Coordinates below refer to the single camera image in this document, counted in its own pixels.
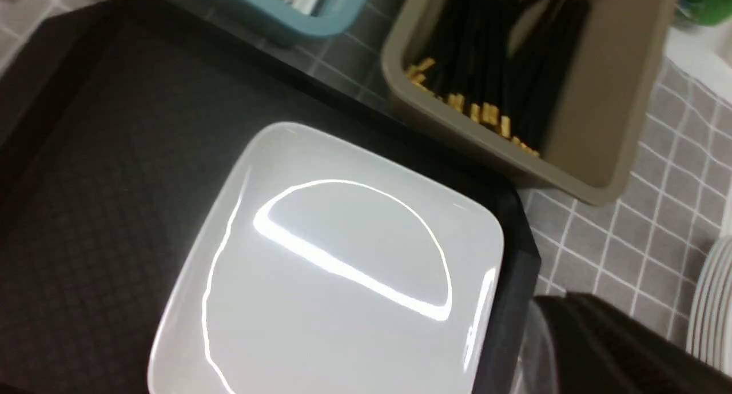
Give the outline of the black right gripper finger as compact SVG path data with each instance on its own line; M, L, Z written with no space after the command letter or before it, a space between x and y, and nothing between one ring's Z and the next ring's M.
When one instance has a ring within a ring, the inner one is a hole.
M515 393L729 393L728 375L590 293L529 303Z

